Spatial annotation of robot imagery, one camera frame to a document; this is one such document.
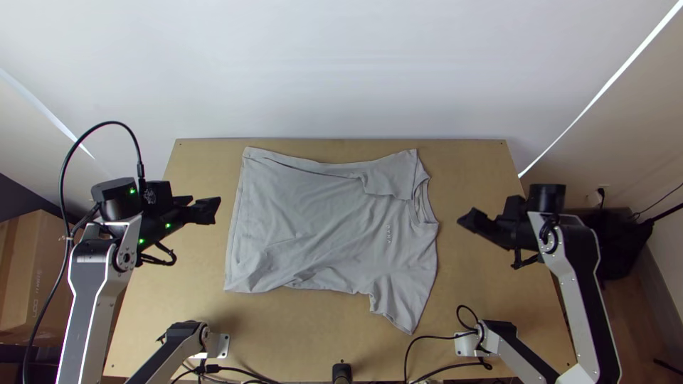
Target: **wall outlet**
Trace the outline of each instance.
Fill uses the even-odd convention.
[[[590,192],[588,195],[586,195],[586,200],[588,201],[588,206],[595,208],[599,207],[600,204],[603,202],[603,197],[598,193],[598,190],[596,189],[595,191]]]

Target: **light strip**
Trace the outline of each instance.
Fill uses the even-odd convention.
[[[7,73],[4,69],[0,68],[0,78],[5,79],[8,84],[10,84],[14,89],[19,92],[21,96],[23,96],[26,101],[30,102],[40,113],[43,114],[43,116],[47,117],[48,120],[52,122],[52,124],[55,125],[62,133],[66,135],[69,139],[71,139],[72,142],[76,142],[77,138],[76,136],[67,128],[64,123],[62,123],[56,116],[53,114],[36,96],[31,93],[31,91],[27,90],[26,87],[24,87],[17,79],[13,78],[9,73]],[[83,151],[85,151],[88,156],[92,157],[92,159],[95,159],[95,157],[81,144],[79,146]]]
[[[567,133],[567,131],[569,131],[574,126],[574,124],[576,124],[576,122],[593,106],[593,104],[595,104],[595,102],[598,101],[600,96],[602,96],[603,93],[605,93],[605,91],[609,89],[609,87],[611,87],[612,84],[619,78],[619,76],[621,76],[621,74],[624,73],[626,68],[628,68],[629,65],[631,65],[631,63],[633,63],[633,61],[640,55],[640,53],[644,51],[644,49],[652,42],[652,40],[655,37],[657,37],[657,35],[662,31],[662,29],[664,29],[664,27],[669,23],[669,21],[671,21],[671,19],[676,15],[676,13],[681,9],[682,6],[683,0],[679,0],[664,16],[660,23],[657,24],[655,29],[653,29],[652,32],[650,32],[650,34],[647,35],[645,40],[638,46],[638,48],[635,49],[633,54],[631,54],[631,56],[626,60],[626,62],[621,66],[621,68],[619,68],[617,72],[614,75],[612,75],[612,77],[605,83],[602,89],[600,89],[600,92],[598,92],[598,94],[595,95],[591,102],[588,103],[586,108],[579,114],[579,116],[576,119],[574,119],[574,121],[569,125],[569,127],[567,127],[567,129],[565,129],[564,132],[562,132],[559,136],[557,136],[557,139],[555,139],[555,141],[552,142],[552,144],[550,144],[550,146],[548,146],[548,148],[546,148],[545,151],[543,151],[538,157],[536,157],[536,159],[533,160],[531,164],[529,164],[522,172],[519,172],[519,174],[517,175],[518,177],[521,178],[522,176],[524,176],[524,174],[527,171],[529,171],[529,169],[531,169],[537,162],[539,162],[541,157],[543,157],[550,150],[550,148],[552,148],[553,145],[555,145],[555,143],[560,141],[562,136],[564,136],[564,134]]]

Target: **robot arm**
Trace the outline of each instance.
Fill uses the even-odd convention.
[[[116,299],[133,270],[144,263],[173,265],[175,254],[160,241],[187,223],[214,224],[221,198],[173,197],[167,181],[150,181],[139,196],[133,178],[92,188],[101,223],[89,223],[73,248],[68,281],[73,303],[57,373],[57,384],[99,383]],[[159,260],[143,252],[151,245],[169,253]],[[174,324],[167,343],[143,365],[130,383],[168,383],[185,358],[197,353],[225,357],[228,335],[212,334],[204,323]]]
[[[458,223],[514,250],[514,269],[541,262],[557,277],[577,364],[560,375],[517,338],[513,324],[504,321],[483,320],[480,334],[456,339],[455,347],[460,356],[500,357],[525,383],[617,383],[621,367],[595,278],[598,241],[576,216],[559,214],[563,199],[564,186],[536,184],[528,201],[508,197],[503,214],[495,220],[473,208]],[[521,260],[521,249],[539,254]],[[479,344],[482,334],[485,340]]]

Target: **t-shirt sleeve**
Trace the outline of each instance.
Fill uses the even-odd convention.
[[[401,200],[413,197],[415,167],[419,163],[415,149],[402,151],[377,161],[360,175],[366,193],[393,195]]]
[[[436,270],[411,269],[385,274],[367,292],[370,312],[386,317],[394,326],[413,334],[429,299]]]

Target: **cardboard box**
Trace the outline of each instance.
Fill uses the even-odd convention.
[[[28,342],[62,265],[63,236],[62,220],[43,210],[0,223],[0,343]],[[62,344],[73,298],[67,275],[43,317],[37,346]]]

